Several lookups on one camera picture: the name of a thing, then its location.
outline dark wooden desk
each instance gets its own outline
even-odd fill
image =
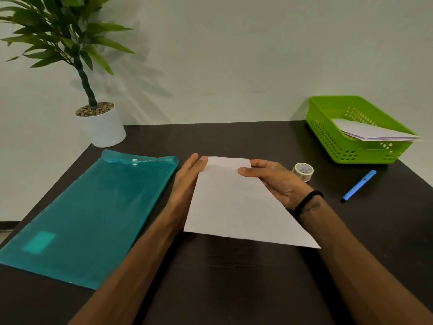
[[[433,188],[400,161],[338,165],[304,121],[143,125],[111,149],[147,156],[264,158],[311,164],[310,184],[350,230],[428,308],[433,309]],[[93,145],[15,229],[16,234],[101,155]],[[367,172],[378,174],[342,204]],[[147,226],[165,205],[167,187]],[[93,291],[0,265],[0,322],[66,324]],[[182,233],[170,248],[137,324],[351,324],[317,251]]]

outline hand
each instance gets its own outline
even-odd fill
[[[244,177],[260,178],[273,196],[289,210],[294,210],[313,191],[309,185],[280,163],[263,159],[251,159],[250,162],[255,168],[239,168],[238,173]]]
[[[176,222],[178,230],[181,230],[185,225],[197,176],[203,171],[206,164],[207,156],[202,156],[198,159],[198,154],[194,153],[176,173],[175,183],[173,184],[165,211]]]

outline blue pen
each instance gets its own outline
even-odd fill
[[[354,193],[356,193],[365,183],[370,180],[374,175],[376,174],[376,170],[371,170],[369,173],[367,173],[360,182],[358,182],[349,192],[343,196],[341,199],[343,202],[347,201]]]

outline tape roll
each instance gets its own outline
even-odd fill
[[[297,163],[295,164],[292,172],[294,172],[304,182],[307,182],[311,179],[311,176],[314,173],[314,169],[310,164]]]

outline forearm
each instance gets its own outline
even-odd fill
[[[300,217],[357,324],[433,324],[432,313],[353,236],[321,198]]]
[[[133,323],[162,259],[178,232],[178,225],[171,220],[170,212],[164,209],[69,325]]]

